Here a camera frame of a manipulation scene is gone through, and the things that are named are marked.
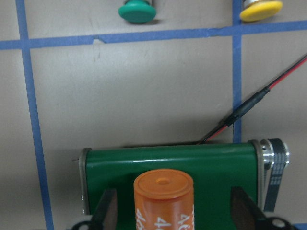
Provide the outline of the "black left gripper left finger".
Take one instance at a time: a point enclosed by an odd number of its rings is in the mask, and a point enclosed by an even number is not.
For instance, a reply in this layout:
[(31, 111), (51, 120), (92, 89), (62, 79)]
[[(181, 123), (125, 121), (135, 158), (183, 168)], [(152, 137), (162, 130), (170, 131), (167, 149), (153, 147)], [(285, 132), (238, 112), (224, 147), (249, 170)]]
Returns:
[(91, 218), (92, 230), (115, 230), (118, 222), (117, 190), (106, 189)]

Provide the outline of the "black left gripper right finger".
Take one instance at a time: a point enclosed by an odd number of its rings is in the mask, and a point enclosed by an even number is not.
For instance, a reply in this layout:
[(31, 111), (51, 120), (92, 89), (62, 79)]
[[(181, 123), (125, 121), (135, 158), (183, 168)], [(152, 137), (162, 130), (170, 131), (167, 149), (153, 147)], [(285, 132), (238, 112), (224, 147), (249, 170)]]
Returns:
[(266, 220), (242, 187), (231, 188), (230, 213), (237, 230), (260, 230)]

